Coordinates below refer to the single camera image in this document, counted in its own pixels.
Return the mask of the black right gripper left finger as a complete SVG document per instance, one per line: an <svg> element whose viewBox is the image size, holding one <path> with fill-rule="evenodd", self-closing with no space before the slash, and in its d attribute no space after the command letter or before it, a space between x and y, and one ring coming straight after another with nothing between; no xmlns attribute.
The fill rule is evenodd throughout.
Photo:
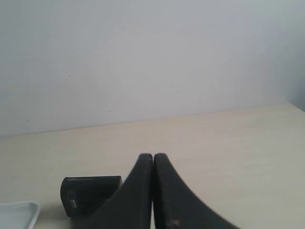
<svg viewBox="0 0 305 229"><path fill-rule="evenodd" d="M121 187L74 229L149 229L153 157L143 153Z"/></svg>

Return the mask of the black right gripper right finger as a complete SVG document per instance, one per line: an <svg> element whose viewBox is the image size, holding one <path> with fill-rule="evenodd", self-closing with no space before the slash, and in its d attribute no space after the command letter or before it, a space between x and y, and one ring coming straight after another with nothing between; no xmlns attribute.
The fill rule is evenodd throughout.
<svg viewBox="0 0 305 229"><path fill-rule="evenodd" d="M154 156L153 213L157 229L235 229L184 183L165 153Z"/></svg>

